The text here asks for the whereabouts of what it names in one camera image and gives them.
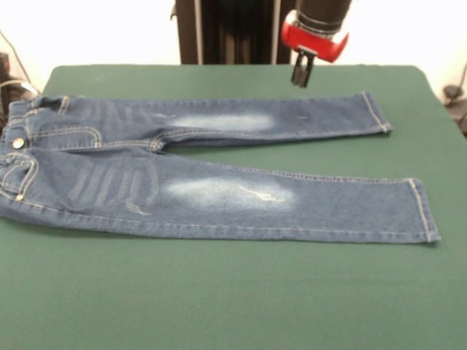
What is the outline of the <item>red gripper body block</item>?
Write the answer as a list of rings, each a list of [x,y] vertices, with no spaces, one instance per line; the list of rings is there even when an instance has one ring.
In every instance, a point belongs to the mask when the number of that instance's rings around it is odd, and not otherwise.
[[[349,33],[344,31],[330,36],[312,32],[299,23],[298,13],[294,9],[285,16],[281,29],[281,40],[284,45],[296,52],[299,50],[310,52],[329,63],[335,62],[341,56],[349,36]]]

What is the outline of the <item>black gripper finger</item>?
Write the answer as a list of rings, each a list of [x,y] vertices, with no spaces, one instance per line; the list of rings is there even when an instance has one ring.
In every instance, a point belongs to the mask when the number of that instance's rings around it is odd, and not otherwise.
[[[309,83],[309,78],[312,75],[312,70],[314,67],[315,55],[306,54],[306,63],[303,65],[302,77],[301,77],[301,87],[306,88]]]
[[[303,50],[299,50],[296,60],[295,60],[295,65],[293,68],[293,73],[291,77],[291,82],[295,86],[304,86],[304,82],[306,80],[306,68],[303,65],[303,60],[305,58],[305,54]]]

